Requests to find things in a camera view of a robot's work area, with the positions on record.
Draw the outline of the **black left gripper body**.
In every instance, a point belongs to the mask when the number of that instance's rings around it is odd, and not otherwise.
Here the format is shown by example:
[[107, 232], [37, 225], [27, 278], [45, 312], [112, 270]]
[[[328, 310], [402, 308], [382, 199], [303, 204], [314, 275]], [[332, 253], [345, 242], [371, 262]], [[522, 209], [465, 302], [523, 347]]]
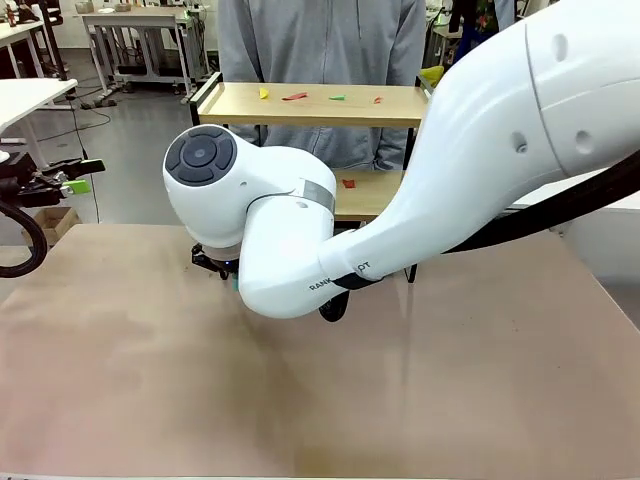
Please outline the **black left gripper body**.
[[1, 201], [16, 207], [36, 207], [28, 186], [36, 164], [27, 152], [1, 152]]

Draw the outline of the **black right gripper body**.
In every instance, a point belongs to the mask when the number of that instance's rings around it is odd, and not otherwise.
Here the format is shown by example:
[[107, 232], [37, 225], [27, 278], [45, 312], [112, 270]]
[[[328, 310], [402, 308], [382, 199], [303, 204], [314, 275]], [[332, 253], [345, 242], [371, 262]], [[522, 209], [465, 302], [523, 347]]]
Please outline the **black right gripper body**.
[[239, 260], [215, 260], [210, 258], [201, 244], [196, 243], [191, 248], [191, 262], [203, 269], [217, 273], [222, 280], [230, 276], [236, 276], [239, 268]]

